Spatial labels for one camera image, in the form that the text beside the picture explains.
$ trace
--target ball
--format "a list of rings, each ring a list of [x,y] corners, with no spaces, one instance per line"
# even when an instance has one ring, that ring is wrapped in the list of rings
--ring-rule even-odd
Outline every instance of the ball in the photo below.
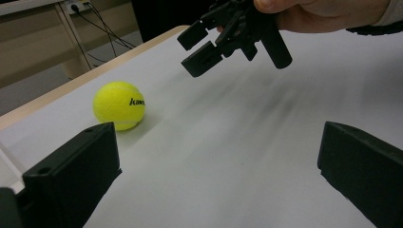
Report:
[[[143,119],[145,102],[136,86],[119,81],[102,86],[93,98],[92,108],[100,123],[114,122],[115,129],[122,131]]]

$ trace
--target black robotic claw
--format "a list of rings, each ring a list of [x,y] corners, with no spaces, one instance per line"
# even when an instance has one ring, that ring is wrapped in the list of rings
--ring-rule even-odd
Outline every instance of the black robotic claw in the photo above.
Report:
[[[257,54],[255,43],[261,41],[276,68],[285,68],[293,61],[276,26],[274,14],[256,10],[252,0],[216,0],[201,20],[187,28],[178,41],[189,50],[207,36],[207,29],[223,27],[215,41],[207,42],[182,61],[193,77],[199,77],[208,69],[240,48],[249,61]]]

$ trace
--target shirt sleeve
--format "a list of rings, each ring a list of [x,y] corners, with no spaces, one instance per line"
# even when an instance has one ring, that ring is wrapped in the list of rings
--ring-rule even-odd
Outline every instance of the shirt sleeve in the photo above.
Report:
[[[391,0],[383,16],[373,26],[388,26],[403,20],[403,0]]]

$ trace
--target gray floor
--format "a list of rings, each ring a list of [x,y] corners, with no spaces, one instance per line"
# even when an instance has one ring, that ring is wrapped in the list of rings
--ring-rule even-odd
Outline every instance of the gray floor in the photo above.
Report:
[[[128,34],[127,36],[122,37],[122,39],[135,46],[140,45],[143,42],[140,32],[138,31]],[[113,46],[115,47],[117,56],[129,50],[127,47],[118,45],[115,42],[113,42]],[[94,67],[100,66],[104,62],[115,58],[111,44],[95,48],[88,53],[96,59],[99,59],[90,59]],[[0,88],[0,116],[42,96],[68,81],[70,81],[70,79],[65,75],[62,68],[60,66],[54,66],[13,85]]]

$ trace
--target human hand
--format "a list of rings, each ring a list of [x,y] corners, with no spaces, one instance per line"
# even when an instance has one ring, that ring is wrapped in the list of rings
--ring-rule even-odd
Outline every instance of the human hand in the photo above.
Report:
[[[254,0],[256,8],[277,13],[278,29],[319,33],[375,24],[390,0]]]

